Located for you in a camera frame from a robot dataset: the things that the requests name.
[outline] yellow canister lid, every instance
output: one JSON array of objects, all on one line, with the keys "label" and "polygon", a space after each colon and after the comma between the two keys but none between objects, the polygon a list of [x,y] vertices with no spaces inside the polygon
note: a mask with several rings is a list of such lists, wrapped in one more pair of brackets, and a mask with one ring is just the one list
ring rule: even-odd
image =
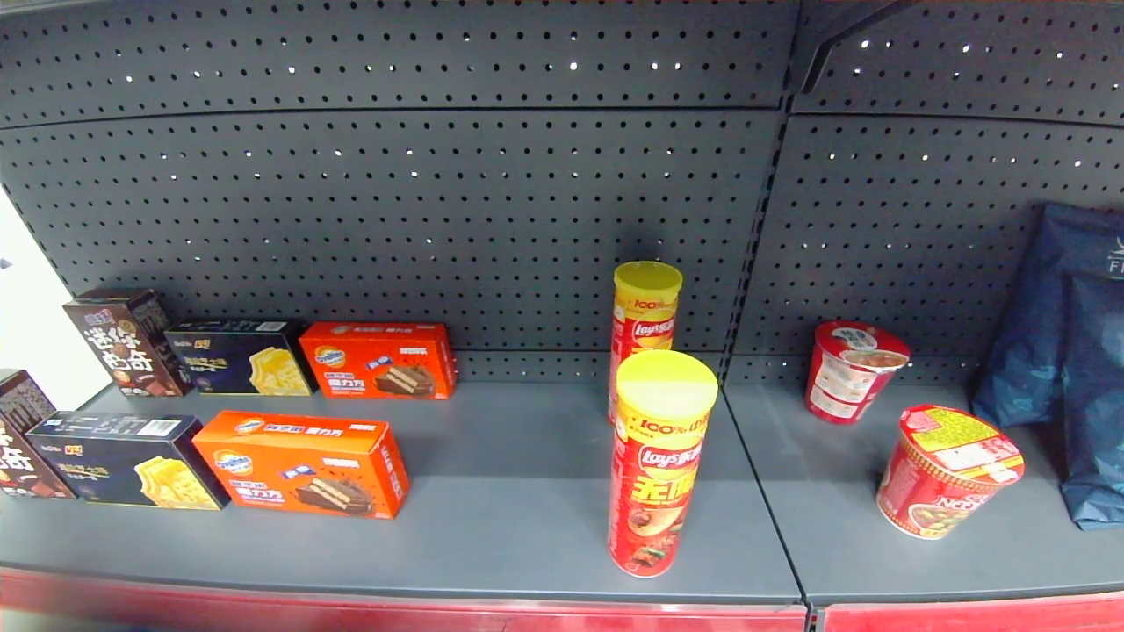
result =
[{"label": "yellow canister lid", "polygon": [[670,291],[678,295],[683,287],[683,274],[659,261],[629,261],[617,265],[613,272],[617,286],[634,292]]},{"label": "yellow canister lid", "polygon": [[617,369],[617,397],[651,419],[694,421],[718,399],[718,379],[706,364],[678,351],[629,355]]}]

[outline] white wall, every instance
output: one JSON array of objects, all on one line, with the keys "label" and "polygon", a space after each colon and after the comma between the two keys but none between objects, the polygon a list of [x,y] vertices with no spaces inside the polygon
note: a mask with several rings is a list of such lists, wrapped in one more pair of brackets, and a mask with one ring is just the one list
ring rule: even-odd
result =
[{"label": "white wall", "polygon": [[51,401],[79,408],[109,385],[62,309],[70,300],[8,197],[0,191],[0,367],[27,369]]}]

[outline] orange snack box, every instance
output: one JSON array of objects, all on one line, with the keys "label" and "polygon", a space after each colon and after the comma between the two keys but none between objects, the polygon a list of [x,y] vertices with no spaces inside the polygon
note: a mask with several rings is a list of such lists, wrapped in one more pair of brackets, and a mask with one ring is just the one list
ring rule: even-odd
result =
[{"label": "orange snack box", "polygon": [[392,518],[410,488],[387,422],[223,410],[192,442],[247,507]]},{"label": "orange snack box", "polygon": [[456,387],[439,323],[316,323],[300,346],[328,397],[448,399]]}]

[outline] noodle cup lid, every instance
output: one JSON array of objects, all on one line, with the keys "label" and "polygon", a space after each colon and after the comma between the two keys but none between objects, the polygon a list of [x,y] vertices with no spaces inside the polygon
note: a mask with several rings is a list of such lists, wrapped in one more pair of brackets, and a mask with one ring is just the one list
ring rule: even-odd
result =
[{"label": "noodle cup lid", "polygon": [[821,323],[816,327],[816,344],[849,364],[876,373],[895,371],[909,361],[909,347],[901,338],[854,320]]},{"label": "noodle cup lid", "polygon": [[949,475],[979,485],[1007,486],[1023,477],[1023,453],[1007,435],[963,410],[926,404],[901,413],[901,436]]},{"label": "noodle cup lid", "polygon": [[617,397],[650,419],[694,421],[718,398],[718,378],[701,361],[678,351],[629,355],[617,368]]}]

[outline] barcode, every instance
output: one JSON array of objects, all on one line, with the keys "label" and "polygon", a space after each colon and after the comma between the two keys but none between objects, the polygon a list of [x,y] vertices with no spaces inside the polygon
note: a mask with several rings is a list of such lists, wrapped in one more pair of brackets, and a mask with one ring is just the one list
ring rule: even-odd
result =
[{"label": "barcode", "polygon": [[137,436],[167,436],[179,423],[179,419],[153,419],[137,431]]}]

